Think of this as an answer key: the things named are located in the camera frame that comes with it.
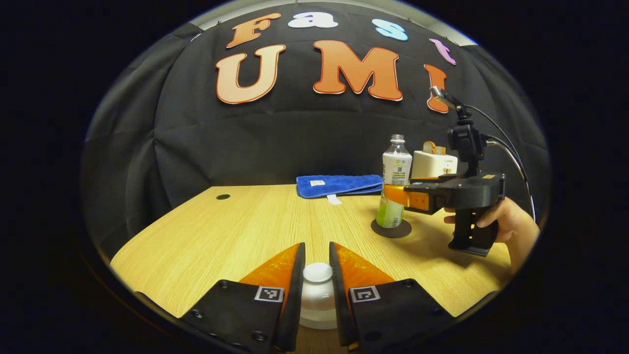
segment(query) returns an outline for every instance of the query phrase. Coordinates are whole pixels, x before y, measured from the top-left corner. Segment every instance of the table surface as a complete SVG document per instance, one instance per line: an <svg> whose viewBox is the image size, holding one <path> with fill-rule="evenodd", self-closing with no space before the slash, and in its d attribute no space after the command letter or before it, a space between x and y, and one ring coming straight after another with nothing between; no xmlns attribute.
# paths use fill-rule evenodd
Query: table surface
<svg viewBox="0 0 629 354"><path fill-rule="evenodd" d="M230 197L218 200L218 195ZM404 212L408 236L392 239L371 229L379 195L303 199L296 185L212 187L144 229L118 251L110 267L133 291L181 317L218 280L235 282L284 249L306 243L306 265L328 262L334 241L395 280L414 278L453 316L499 290L509 278L504 244L486 258L452 251L454 225L443 210ZM336 330L300 326L298 353L343 352Z"/></svg>

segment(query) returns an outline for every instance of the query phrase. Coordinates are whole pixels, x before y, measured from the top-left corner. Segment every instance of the black backdrop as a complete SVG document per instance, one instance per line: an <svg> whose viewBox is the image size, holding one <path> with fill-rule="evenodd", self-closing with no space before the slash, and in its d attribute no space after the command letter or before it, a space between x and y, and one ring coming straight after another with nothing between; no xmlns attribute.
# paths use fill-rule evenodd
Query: black backdrop
<svg viewBox="0 0 629 354"><path fill-rule="evenodd" d="M334 28L291 28L294 14L333 15ZM232 28L278 12L261 36L226 49ZM399 41L376 32L373 19L401 25L409 37ZM440 40L457 61L449 64L430 38ZM339 40L358 58L373 47L399 55L401 101L361 94L315 93L321 77L317 40ZM277 81L261 99L230 105L216 95L225 57L246 53L241 86L255 83L262 47L284 44ZM455 125L453 110L430 110L430 64L443 70L446 90L485 111L514 142L537 202L537 215L550 193L550 155L537 114L515 79L484 49L459 47L414 23L361 6L335 3L287 4L253 11L201 29L186 24L152 45L116 79L87 133L82 167L83 204L97 245L113 257L131 237L172 208L211 186L295 183L312 174L379 174L391 134L404 134L409 151L432 140L447 145ZM367 83L371 86L373 77ZM485 117L474 115L481 132L506 140ZM488 147L484 171L506 173L506 194L529 210L524 182L509 157ZM464 163L459 171L464 171Z"/></svg>
<svg viewBox="0 0 629 354"><path fill-rule="evenodd" d="M91 247L77 186L87 127L112 78L145 48L211 6L202 1L7 5L6 97L15 125L5 137L17 147L6 152L14 166L8 170L9 242L3 258L11 261L3 317L9 352L187 352L118 300L155 319L116 283ZM577 150L585 141L609 142L619 127L601 124L616 121L615 104L590 107L614 103L614 97L591 95L593 88L608 88L615 80L617 69L600 64L618 54L611 37L593 28L622 33L621 11L606 1L444 6L426 0L421 7L463 29L522 83L540 108L558 186L524 269L433 352L622 352L626 296L614 260L623 258L613 245L615 235L626 234L619 227L626 203L594 190L582 173L588 161L605 163L607 156L617 163L626 161L626 153ZM589 71L595 64L599 70ZM599 186L615 185L614 194L622 194L626 182L621 181L606 175Z"/></svg>

